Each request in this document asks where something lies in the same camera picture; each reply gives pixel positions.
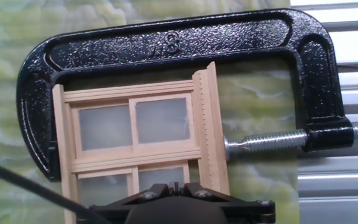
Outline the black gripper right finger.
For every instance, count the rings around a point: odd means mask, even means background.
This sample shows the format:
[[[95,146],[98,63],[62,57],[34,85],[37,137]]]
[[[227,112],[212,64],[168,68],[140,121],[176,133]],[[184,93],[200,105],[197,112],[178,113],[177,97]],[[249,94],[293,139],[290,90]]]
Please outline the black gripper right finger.
[[[175,182],[175,196],[206,202],[206,205],[191,205],[196,210],[204,209],[207,217],[219,211],[228,223],[275,223],[275,202],[272,200],[245,201],[218,192],[199,183]]]

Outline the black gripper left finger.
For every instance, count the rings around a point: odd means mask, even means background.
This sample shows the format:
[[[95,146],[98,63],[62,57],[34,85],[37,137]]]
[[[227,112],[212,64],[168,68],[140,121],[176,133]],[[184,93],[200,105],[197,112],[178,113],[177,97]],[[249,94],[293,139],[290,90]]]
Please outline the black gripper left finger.
[[[90,210],[101,215],[107,221],[124,221],[129,212],[138,205],[143,205],[166,197],[172,197],[175,183],[153,184],[149,189],[107,205],[92,205]]]

